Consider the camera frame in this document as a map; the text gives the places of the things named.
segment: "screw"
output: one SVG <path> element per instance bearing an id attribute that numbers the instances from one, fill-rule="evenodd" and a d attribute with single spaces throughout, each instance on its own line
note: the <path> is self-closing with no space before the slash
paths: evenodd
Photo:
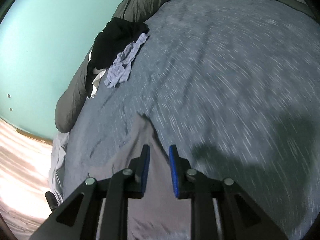
<path id="1" fill-rule="evenodd" d="M 234 182 L 235 182 L 235 181 L 234 181 L 233 179 L 231 179 L 231 178 L 225 178 L 225 179 L 224 179 L 224 184 L 226 184 L 226 185 L 228 185 L 228 186 L 233 185 Z"/>
<path id="2" fill-rule="evenodd" d="M 129 176 L 129 175 L 131 175 L 131 174 L 133 173 L 133 170 L 131 170 L 131 169 L 124 169 L 124 170 L 122 171 L 122 173 L 123 173 L 123 175 Z"/>
<path id="3" fill-rule="evenodd" d="M 95 182 L 95 178 L 91 178 L 91 177 L 85 180 L 86 185 L 92 185 L 94 182 Z"/>
<path id="4" fill-rule="evenodd" d="M 188 170 L 187 170 L 187 174 L 188 174 L 189 176 L 194 176 L 194 175 L 197 174 L 197 171 L 196 171 L 195 169 L 188 169 Z"/>

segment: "wrinkled fabric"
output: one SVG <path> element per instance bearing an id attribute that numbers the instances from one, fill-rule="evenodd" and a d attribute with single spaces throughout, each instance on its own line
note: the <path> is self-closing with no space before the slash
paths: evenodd
<path id="1" fill-rule="evenodd" d="M 77 72 L 74 74 L 67 90 L 57 102 L 54 113 L 54 122 L 58 131 L 61 133 L 68 133 L 73 128 L 87 98 L 85 79 L 87 76 L 89 52 L 85 56 Z"/>
<path id="2" fill-rule="evenodd" d="M 320 211 L 320 26 L 275 0 L 171 0 L 146 24 L 130 81 L 100 86 L 70 133 L 64 197 L 119 152 L 138 112 L 164 150 L 233 178 L 302 239 Z"/>
<path id="3" fill-rule="evenodd" d="M 62 185 L 64 179 L 64 160 L 69 140 L 69 133 L 58 132 L 53 139 L 51 167 L 49 170 L 50 191 L 57 199 L 58 205 L 63 202 Z"/>
<path id="4" fill-rule="evenodd" d="M 97 74 L 97 76 L 92 81 L 92 86 L 93 86 L 93 89 L 92 89 L 92 92 L 91 92 L 91 97 L 92 98 L 94 98 L 94 96 L 97 94 L 98 87 L 99 87 L 99 84 L 100 84 L 100 80 L 101 80 L 101 78 L 103 77 L 103 75 L 105 74 L 106 71 L 107 71 L 106 69 L 100 69 L 100 70 L 94 69 L 93 70 L 93 73 Z"/>
<path id="5" fill-rule="evenodd" d="M 129 22 L 120 18 L 112 18 L 107 23 L 103 31 L 94 39 L 90 52 L 85 79 L 87 97 L 91 96 L 92 81 L 96 77 L 93 69 L 109 68 L 118 53 L 121 53 L 129 43 L 136 42 L 141 33 L 147 32 L 148 27 L 145 23 Z"/>
<path id="6" fill-rule="evenodd" d="M 115 87 L 118 83 L 128 80 L 131 72 L 131 62 L 136 57 L 140 46 L 146 42 L 147 38 L 147 34 L 141 33 L 136 42 L 130 43 L 125 47 L 122 53 L 117 55 L 112 66 L 108 69 L 107 78 L 104 81 L 108 88 Z"/>
<path id="7" fill-rule="evenodd" d="M 89 176 L 97 180 L 112 177 L 141 155 L 144 144 L 150 146 L 146 192 L 142 199 L 128 200 L 128 240 L 148 239 L 176 232 L 189 232 L 191 201 L 175 198 L 169 160 L 145 117 L 136 114 L 127 143 L 105 166 L 91 167 Z"/>

